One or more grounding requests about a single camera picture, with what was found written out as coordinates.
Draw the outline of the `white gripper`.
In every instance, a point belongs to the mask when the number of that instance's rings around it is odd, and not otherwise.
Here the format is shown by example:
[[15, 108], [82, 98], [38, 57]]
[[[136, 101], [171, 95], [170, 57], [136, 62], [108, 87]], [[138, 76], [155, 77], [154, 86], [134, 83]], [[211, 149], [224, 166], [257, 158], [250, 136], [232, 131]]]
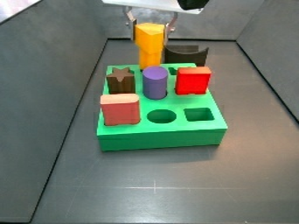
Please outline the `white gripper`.
[[122, 5], [127, 18], [126, 26], [131, 31], [131, 39], [136, 39], [136, 18], [132, 7], [147, 8], [159, 11], [172, 11], [172, 20], [164, 26], [163, 43], [167, 44], [170, 34], [175, 31], [175, 22], [180, 13], [200, 14], [210, 0], [102, 0], [104, 4]]

